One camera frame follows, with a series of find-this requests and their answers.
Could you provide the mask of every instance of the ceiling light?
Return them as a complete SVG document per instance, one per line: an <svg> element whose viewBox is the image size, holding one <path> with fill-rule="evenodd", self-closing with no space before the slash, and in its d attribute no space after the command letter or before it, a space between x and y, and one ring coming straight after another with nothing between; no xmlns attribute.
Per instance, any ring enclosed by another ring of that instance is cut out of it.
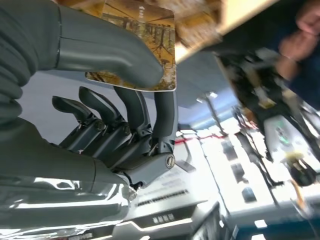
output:
<svg viewBox="0 0 320 240"><path fill-rule="evenodd" d="M211 91L211 93L210 93L210 96L211 97L212 97L212 98L217 98L218 95L217 94L217 93L215 93L215 92L213 92L213 91Z"/></svg>
<svg viewBox="0 0 320 240"><path fill-rule="evenodd" d="M253 235L251 240L266 240L263 234Z"/></svg>
<svg viewBox="0 0 320 240"><path fill-rule="evenodd" d="M268 225L266 223L266 221L264 220L257 220L254 221L254 224L258 228L258 229L262 229L262 228L266 228Z"/></svg>
<svg viewBox="0 0 320 240"><path fill-rule="evenodd" d="M149 240L150 236L143 236L140 240Z"/></svg>
<svg viewBox="0 0 320 240"><path fill-rule="evenodd" d="M183 133L183 134L196 134L196 132L191 130L191 129L189 129L189 130L181 130L180 132Z"/></svg>

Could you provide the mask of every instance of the robotic hand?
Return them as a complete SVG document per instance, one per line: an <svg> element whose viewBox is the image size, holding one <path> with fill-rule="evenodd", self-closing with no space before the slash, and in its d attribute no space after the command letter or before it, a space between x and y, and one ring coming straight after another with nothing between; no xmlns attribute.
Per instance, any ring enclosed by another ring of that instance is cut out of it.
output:
<svg viewBox="0 0 320 240"><path fill-rule="evenodd" d="M117 166L118 175L100 160L49 144L18 117L22 109L15 100L38 70L109 71L141 88L156 85L163 69L140 38L49 0L0 0L0 22L0 237L60 237L114 225L134 196L128 182L147 185L174 163L174 92L155 96L157 110L173 107L157 118L152 151L126 158ZM97 121L78 107L79 121Z"/></svg>

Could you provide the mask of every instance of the card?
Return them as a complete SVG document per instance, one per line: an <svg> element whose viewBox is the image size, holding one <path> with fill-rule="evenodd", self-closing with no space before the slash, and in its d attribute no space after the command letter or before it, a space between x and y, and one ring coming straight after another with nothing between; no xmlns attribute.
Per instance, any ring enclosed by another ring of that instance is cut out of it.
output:
<svg viewBox="0 0 320 240"><path fill-rule="evenodd" d="M152 88L139 88L111 72L87 72L88 80L143 92L168 92L177 87L175 27L171 10L136 0L106 0L102 19L133 32L142 39L164 69Z"/></svg>

